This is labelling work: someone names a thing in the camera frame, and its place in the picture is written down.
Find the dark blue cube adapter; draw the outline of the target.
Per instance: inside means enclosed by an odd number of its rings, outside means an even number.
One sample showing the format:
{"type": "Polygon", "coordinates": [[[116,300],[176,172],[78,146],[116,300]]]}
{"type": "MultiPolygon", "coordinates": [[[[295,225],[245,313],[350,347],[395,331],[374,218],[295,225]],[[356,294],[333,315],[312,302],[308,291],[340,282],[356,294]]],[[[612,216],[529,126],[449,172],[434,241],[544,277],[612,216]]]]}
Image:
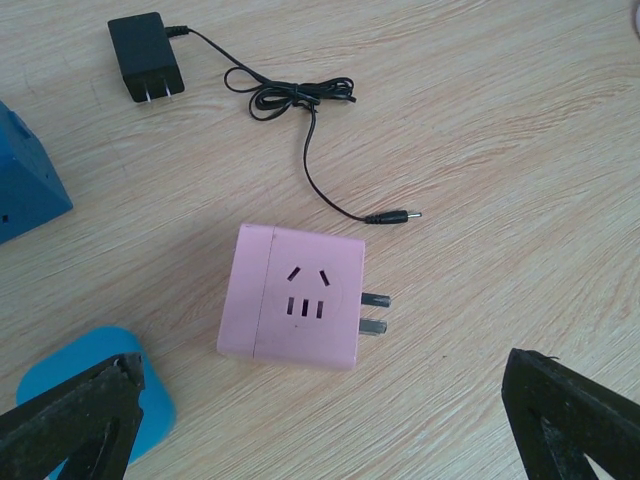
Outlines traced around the dark blue cube adapter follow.
{"type": "Polygon", "coordinates": [[[1,106],[1,241],[6,243],[73,209],[38,137],[1,106]]]}

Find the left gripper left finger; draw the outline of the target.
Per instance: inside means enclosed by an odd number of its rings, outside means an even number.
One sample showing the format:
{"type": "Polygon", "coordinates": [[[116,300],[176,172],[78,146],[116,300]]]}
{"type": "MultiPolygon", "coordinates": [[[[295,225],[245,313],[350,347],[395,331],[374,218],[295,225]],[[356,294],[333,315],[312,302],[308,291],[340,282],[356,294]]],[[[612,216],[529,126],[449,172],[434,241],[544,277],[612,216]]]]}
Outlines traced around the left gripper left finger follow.
{"type": "Polygon", "coordinates": [[[143,411],[138,352],[114,355],[1,415],[1,477],[122,479],[143,411]]]}

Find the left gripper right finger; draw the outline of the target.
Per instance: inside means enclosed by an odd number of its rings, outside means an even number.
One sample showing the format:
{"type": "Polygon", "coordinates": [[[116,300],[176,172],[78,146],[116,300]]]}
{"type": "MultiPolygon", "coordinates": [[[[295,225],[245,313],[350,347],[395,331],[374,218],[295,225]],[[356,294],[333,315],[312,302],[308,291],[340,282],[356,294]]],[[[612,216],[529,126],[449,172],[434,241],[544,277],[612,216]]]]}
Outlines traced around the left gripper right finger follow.
{"type": "Polygon", "coordinates": [[[530,479],[639,477],[639,405],[537,351],[512,349],[501,396],[530,479]]]}

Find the pink cube socket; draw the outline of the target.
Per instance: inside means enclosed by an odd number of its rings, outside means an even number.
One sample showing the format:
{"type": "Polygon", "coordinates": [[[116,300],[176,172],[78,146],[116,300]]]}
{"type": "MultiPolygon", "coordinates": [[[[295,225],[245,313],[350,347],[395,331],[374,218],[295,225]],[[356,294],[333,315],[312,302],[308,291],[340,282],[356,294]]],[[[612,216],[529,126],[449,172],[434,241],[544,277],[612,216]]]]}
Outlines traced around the pink cube socket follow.
{"type": "Polygon", "coordinates": [[[217,350],[265,363],[351,370],[360,334],[387,324],[363,306],[387,295],[363,289],[365,244],[353,238],[276,226],[239,229],[217,350]]]}

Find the light blue cube adapter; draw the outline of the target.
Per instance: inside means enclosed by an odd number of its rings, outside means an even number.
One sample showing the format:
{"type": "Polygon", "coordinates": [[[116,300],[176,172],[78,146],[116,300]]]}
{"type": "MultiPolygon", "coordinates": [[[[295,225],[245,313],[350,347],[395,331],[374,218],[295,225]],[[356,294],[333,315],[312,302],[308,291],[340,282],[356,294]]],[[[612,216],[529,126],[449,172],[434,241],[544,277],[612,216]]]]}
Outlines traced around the light blue cube adapter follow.
{"type": "Polygon", "coordinates": [[[145,382],[139,397],[143,418],[129,458],[134,463],[168,437],[176,422],[176,407],[142,343],[130,331],[98,327],[49,355],[22,377],[16,403],[21,405],[107,358],[130,352],[141,354],[145,382]]]}

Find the pink round socket base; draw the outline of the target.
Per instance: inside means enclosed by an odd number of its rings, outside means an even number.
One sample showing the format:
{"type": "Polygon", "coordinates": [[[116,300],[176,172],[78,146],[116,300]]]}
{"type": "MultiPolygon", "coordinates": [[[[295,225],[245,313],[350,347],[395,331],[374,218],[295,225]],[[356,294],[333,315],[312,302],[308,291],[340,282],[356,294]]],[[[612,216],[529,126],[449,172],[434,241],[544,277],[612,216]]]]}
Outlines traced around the pink round socket base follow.
{"type": "Polygon", "coordinates": [[[637,39],[640,39],[640,4],[635,3],[631,8],[630,22],[633,33],[637,39]]]}

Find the black charger plug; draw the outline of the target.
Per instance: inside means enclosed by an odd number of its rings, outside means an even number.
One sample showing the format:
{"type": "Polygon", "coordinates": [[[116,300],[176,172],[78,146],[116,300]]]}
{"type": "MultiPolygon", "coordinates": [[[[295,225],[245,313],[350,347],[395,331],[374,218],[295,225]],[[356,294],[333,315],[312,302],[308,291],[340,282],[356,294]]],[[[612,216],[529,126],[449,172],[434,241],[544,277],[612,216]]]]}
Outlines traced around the black charger plug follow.
{"type": "Polygon", "coordinates": [[[158,12],[107,22],[123,82],[136,103],[185,90],[169,35],[158,12]]]}

